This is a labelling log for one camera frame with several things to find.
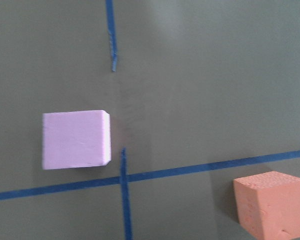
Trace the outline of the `orange foam block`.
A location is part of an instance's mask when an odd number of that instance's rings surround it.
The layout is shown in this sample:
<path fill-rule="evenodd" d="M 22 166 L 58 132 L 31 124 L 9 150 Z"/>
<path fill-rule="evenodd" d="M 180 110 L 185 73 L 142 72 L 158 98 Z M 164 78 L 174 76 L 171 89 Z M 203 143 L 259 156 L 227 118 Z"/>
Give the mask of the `orange foam block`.
<path fill-rule="evenodd" d="M 240 225 L 257 240 L 300 238 L 300 177 L 270 171 L 236 178 Z"/>

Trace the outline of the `brown paper table cover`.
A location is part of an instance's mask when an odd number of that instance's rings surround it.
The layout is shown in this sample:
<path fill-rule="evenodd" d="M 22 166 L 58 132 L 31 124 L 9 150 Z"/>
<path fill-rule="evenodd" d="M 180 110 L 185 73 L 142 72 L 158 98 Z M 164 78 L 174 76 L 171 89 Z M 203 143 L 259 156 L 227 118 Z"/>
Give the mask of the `brown paper table cover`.
<path fill-rule="evenodd" d="M 300 0 L 0 0 L 0 192 L 300 150 Z M 112 160 L 43 170 L 42 114 L 105 110 Z M 300 158 L 129 183 L 133 240 L 255 240 L 233 179 Z M 0 240 L 125 240 L 119 184 L 0 200 Z"/>

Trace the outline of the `pink foam block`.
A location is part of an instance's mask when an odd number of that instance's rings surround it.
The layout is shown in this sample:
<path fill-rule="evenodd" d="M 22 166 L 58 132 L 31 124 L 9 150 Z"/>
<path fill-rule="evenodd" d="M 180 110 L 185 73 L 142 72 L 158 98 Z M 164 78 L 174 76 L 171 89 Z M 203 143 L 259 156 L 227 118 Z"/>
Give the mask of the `pink foam block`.
<path fill-rule="evenodd" d="M 111 118 L 104 110 L 42 115 L 42 168 L 101 167 L 112 159 Z"/>

